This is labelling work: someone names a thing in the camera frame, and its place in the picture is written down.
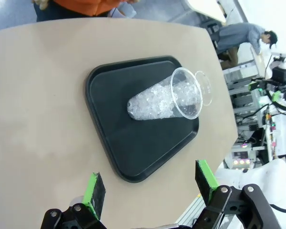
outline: screw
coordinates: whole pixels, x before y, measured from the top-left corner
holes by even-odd
[[[248,187],[248,191],[249,192],[253,192],[254,188],[252,188],[251,186]]]
[[[81,210],[81,206],[76,205],[76,206],[74,207],[74,209],[75,209],[76,211],[80,211],[80,210]]]
[[[221,190],[221,192],[223,192],[223,193],[228,192],[228,189],[227,189],[226,187],[222,187],[220,190]]]
[[[52,217],[57,216],[57,212],[56,212],[56,211],[51,212],[51,216],[52,216]]]

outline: tray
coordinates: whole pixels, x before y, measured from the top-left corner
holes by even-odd
[[[198,118],[135,121],[127,113],[130,98],[178,67],[172,56],[131,60],[98,66],[86,80],[86,102],[101,141],[128,182],[145,180],[197,135]]]

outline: brown pants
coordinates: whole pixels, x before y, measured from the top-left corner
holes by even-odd
[[[220,60],[223,60],[223,62],[220,63],[221,68],[223,70],[237,66],[237,64],[238,64],[238,56],[237,56],[238,49],[239,49],[239,46],[233,47],[233,48],[229,49],[228,51],[218,55],[218,58]]]

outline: person's hand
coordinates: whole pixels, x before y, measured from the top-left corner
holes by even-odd
[[[127,0],[126,2],[129,4],[133,4],[139,2],[139,0]]]

